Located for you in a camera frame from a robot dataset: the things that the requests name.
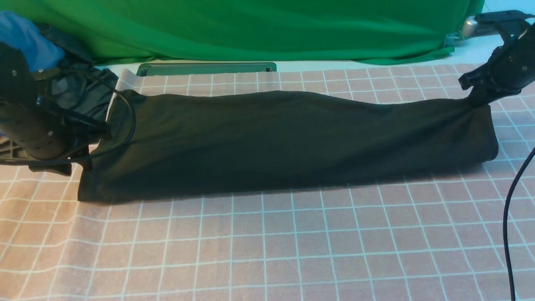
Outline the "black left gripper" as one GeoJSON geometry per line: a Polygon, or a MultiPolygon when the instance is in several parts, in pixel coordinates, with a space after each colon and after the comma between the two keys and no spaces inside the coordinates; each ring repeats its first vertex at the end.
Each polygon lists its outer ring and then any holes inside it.
{"type": "Polygon", "coordinates": [[[111,139],[111,129],[105,122],[56,122],[35,138],[13,140],[1,138],[1,164],[26,166],[33,173],[72,175],[72,164],[92,169],[89,145],[101,139],[111,139]]]}

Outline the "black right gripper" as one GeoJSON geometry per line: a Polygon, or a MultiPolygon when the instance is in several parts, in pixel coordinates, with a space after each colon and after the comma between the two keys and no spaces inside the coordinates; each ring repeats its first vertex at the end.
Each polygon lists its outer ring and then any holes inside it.
{"type": "Polygon", "coordinates": [[[534,82],[535,25],[522,21],[515,29],[508,29],[496,23],[495,29],[503,45],[493,51],[486,63],[459,78],[464,91],[472,87],[467,96],[470,108],[518,94],[534,82]]]}

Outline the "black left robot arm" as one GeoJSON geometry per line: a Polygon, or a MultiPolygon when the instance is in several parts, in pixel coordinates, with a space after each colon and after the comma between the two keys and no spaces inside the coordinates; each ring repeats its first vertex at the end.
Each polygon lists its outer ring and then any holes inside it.
{"type": "Polygon", "coordinates": [[[21,50],[1,43],[1,164],[33,172],[72,174],[72,163],[92,168],[89,146],[111,139],[105,121],[61,107],[52,81],[83,70],[58,68],[32,73],[21,50]]]}

